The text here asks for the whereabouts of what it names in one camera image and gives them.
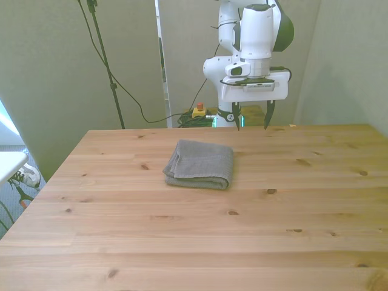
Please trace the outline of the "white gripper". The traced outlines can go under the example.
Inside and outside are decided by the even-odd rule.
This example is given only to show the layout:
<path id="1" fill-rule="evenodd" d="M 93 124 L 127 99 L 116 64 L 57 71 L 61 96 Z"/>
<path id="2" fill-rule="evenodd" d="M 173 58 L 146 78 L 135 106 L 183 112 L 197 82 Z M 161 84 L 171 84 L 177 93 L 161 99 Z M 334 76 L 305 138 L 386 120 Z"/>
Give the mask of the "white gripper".
<path id="1" fill-rule="evenodd" d="M 289 72 L 271 72 L 266 78 L 232 78 L 220 80 L 221 100 L 232 103 L 232 114 L 236 128 L 240 130 L 241 106 L 239 102 L 267 101 L 267 111 L 264 118 L 264 129 L 271 122 L 275 111 L 275 101 L 284 100 L 288 96 Z"/>

